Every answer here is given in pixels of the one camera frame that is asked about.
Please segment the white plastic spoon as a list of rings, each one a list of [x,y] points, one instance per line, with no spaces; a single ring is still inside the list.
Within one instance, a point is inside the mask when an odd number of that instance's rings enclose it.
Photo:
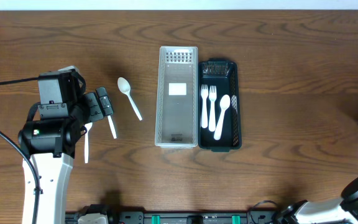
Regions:
[[[216,130],[214,132],[215,140],[220,140],[220,138],[221,138],[225,112],[230,107],[230,103],[231,103],[231,100],[230,100],[229,95],[224,95],[219,102],[221,112],[219,114],[218,123],[216,126]]]
[[[134,100],[131,97],[131,86],[130,86],[129,82],[125,78],[119,77],[117,79],[117,85],[118,85],[120,92],[122,92],[123,94],[125,94],[128,97],[130,104],[132,106],[132,109],[134,110],[136,116],[138,117],[138,119],[140,121],[142,121],[142,116],[140,114],[140,111],[139,111],[138,107],[136,106]]]
[[[89,163],[89,158],[90,158],[89,133],[90,133],[90,130],[91,130],[92,126],[93,126],[92,123],[85,124],[85,129],[86,129],[86,133],[85,133],[85,149],[84,149],[85,164]]]
[[[115,129],[114,122],[112,120],[111,115],[108,116],[108,123],[109,123],[109,127],[111,130],[112,136],[114,139],[116,139],[117,138],[116,129]]]

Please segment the clear plastic basket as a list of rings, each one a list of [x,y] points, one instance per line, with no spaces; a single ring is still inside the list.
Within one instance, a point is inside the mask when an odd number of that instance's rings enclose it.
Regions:
[[[198,142],[198,48],[159,52],[155,145],[191,149]]]

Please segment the white plastic fork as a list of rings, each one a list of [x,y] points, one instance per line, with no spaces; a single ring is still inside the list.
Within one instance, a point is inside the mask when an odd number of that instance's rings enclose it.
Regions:
[[[201,108],[201,127],[208,127],[208,114],[207,114],[207,99],[208,99],[208,86],[206,84],[201,85],[201,99],[202,99],[202,108]]]
[[[216,129],[216,115],[215,115],[215,101],[217,99],[216,86],[211,85],[209,89],[209,100],[210,100],[210,112],[209,112],[209,124],[208,129],[214,132]]]

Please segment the dark green plastic basket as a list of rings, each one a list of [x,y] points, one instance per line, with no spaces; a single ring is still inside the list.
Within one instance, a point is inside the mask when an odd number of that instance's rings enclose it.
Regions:
[[[228,152],[242,146],[237,65],[226,58],[198,64],[198,146]]]

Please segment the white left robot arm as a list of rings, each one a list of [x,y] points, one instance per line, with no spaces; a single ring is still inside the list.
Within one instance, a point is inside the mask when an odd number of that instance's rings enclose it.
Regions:
[[[75,144],[89,138],[96,121],[107,118],[117,136],[111,100],[104,87],[66,103],[38,106],[41,119],[28,120],[19,133],[21,149],[29,156],[24,164],[25,200],[23,223],[64,223],[67,187],[75,158]]]

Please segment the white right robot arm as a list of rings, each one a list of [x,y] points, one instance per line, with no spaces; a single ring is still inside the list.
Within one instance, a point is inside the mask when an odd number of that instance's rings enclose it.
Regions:
[[[358,178],[342,191],[339,198],[325,202],[300,201],[288,206],[276,223],[358,223]]]

